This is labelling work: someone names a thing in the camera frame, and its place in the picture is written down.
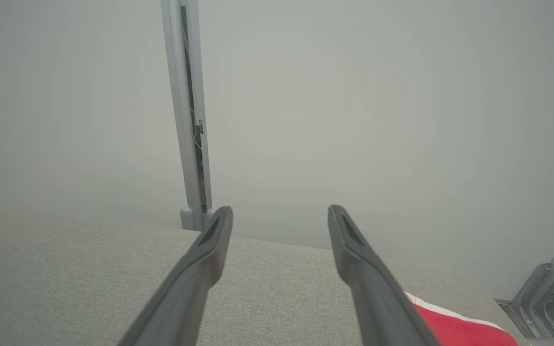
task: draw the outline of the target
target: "gray carpet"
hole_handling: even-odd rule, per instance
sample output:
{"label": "gray carpet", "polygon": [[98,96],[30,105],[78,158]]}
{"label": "gray carpet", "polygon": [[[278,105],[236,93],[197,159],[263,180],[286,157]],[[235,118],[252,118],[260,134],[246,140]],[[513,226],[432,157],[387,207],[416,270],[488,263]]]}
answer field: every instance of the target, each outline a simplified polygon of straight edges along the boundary
{"label": "gray carpet", "polygon": [[[115,345],[196,236],[0,207],[0,346]],[[385,261],[406,291],[494,322],[527,345],[493,300],[459,278],[420,263]],[[332,252],[233,237],[198,344],[361,341]]]}

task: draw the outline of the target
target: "plain backdrop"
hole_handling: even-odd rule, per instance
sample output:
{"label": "plain backdrop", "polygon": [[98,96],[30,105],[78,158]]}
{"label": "plain backdrop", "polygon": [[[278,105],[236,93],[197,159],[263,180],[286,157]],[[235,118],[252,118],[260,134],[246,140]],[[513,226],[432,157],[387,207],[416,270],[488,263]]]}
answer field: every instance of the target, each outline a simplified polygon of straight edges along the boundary
{"label": "plain backdrop", "polygon": [[0,1],[0,204],[181,227],[159,0]]}
{"label": "plain backdrop", "polygon": [[200,31],[234,235],[329,249],[341,204],[503,299],[554,256],[554,1],[201,0]]}

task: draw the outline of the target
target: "red object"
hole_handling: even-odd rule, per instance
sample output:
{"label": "red object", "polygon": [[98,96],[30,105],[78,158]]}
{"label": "red object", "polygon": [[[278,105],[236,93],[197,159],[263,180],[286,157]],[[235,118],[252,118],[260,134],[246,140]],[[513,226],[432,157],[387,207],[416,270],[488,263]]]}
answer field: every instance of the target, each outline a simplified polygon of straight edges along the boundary
{"label": "red object", "polygon": [[442,346],[517,346],[497,324],[467,318],[405,293]]}

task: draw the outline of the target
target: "red fabric with white edge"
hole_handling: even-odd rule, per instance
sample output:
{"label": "red fabric with white edge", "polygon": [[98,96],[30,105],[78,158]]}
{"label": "red fabric with white edge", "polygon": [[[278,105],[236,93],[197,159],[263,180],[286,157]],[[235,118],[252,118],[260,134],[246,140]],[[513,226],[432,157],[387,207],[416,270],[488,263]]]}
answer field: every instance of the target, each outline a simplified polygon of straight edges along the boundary
{"label": "red fabric with white edge", "polygon": [[514,338],[497,324],[467,318],[405,294],[442,346],[517,346]]}

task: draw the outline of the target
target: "white wall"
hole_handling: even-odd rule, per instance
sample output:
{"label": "white wall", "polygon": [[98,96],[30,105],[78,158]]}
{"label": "white wall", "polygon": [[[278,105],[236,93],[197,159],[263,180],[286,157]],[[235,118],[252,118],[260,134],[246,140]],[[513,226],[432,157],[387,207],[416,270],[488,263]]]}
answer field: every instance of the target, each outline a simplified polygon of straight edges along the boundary
{"label": "white wall", "polygon": [[160,0],[0,1],[0,204],[180,227]]}
{"label": "white wall", "polygon": [[200,28],[235,235],[330,248],[337,203],[505,299],[554,255],[554,1],[201,0]]}

